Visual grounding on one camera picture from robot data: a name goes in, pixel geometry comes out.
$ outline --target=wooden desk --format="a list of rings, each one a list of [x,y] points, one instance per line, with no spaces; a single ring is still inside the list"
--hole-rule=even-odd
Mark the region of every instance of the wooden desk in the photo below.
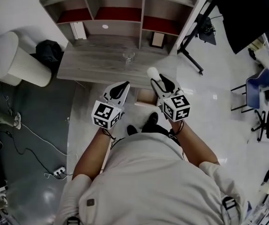
[[[145,89],[151,89],[146,73],[149,67],[176,78],[177,66],[182,64],[176,52],[167,56],[167,48],[150,47],[147,41],[142,41],[139,50],[137,42],[138,39],[132,37],[95,35],[89,40],[77,40],[73,46],[69,43],[57,77],[107,84],[129,81],[131,87]],[[128,49],[134,51],[135,57],[126,66],[123,53]]]

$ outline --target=chair leg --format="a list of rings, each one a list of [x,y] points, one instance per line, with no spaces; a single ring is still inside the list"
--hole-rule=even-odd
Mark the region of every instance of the chair leg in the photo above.
[[[245,86],[246,86],[246,84],[244,84],[244,85],[242,85],[242,86],[239,86],[239,87],[237,87],[237,88],[231,89],[231,92],[234,91],[234,90],[237,90],[237,89],[239,89],[239,88],[243,88],[243,87],[245,87]]]
[[[254,108],[250,108],[250,109],[247,109],[247,110],[245,110],[245,111],[241,111],[241,113],[246,113],[246,112],[248,112],[248,111],[252,111],[252,110],[254,110]]]
[[[264,118],[263,119],[261,118],[261,115],[260,115],[260,113],[257,110],[255,110],[254,112],[257,114],[257,116],[258,116],[261,124],[265,124],[265,121],[266,121],[266,112],[265,111],[262,111],[262,114],[264,115]]]
[[[246,106],[247,106],[247,104],[242,105],[242,106],[239,106],[239,107],[236,107],[236,108],[232,108],[232,110],[231,110],[231,111],[234,111],[234,110],[240,109],[240,108],[242,108],[242,107],[246,107]]]
[[[263,117],[263,119],[262,119],[262,120],[264,120],[264,121],[265,121],[265,120],[266,120],[266,112],[265,112],[265,111],[263,111],[262,113],[264,114],[264,117]],[[257,138],[257,141],[258,141],[258,142],[260,142],[260,141],[261,141],[262,134],[263,134],[264,130],[265,130],[265,123],[263,123],[263,126],[262,126],[262,128],[261,128],[261,134],[260,134],[260,137],[259,137],[259,138]]]
[[[261,127],[262,127],[262,124],[259,125],[259,126],[258,126],[257,128],[255,128],[255,129],[252,128],[251,131],[252,131],[252,132],[255,132],[255,131],[257,131],[258,129],[260,129]]]

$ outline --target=power strip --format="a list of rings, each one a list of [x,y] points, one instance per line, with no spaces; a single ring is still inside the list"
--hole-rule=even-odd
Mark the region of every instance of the power strip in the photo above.
[[[53,174],[54,174],[54,176],[58,176],[64,172],[65,172],[65,167],[60,167],[57,170],[55,170]]]

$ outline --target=sneaker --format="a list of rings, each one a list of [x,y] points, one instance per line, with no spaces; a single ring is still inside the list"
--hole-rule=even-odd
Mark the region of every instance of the sneaker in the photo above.
[[[21,114],[19,112],[16,113],[16,116],[14,118],[14,122],[15,122],[15,128],[17,129],[21,129],[22,127],[22,117],[21,117]]]
[[[129,125],[127,127],[127,133],[129,136],[138,133],[138,131],[136,130],[136,128],[133,125]]]
[[[148,118],[147,123],[155,125],[155,124],[157,124],[157,122],[158,122],[158,113],[157,112],[151,113],[151,115]]]

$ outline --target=blue chair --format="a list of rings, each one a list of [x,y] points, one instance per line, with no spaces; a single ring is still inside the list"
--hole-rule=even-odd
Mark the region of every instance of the blue chair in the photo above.
[[[249,77],[246,80],[246,84],[232,89],[231,91],[245,87],[246,92],[246,104],[232,108],[232,111],[249,106],[251,109],[242,110],[241,113],[245,113],[254,109],[260,108],[260,87],[265,88],[269,86],[269,69],[265,68],[261,72]]]

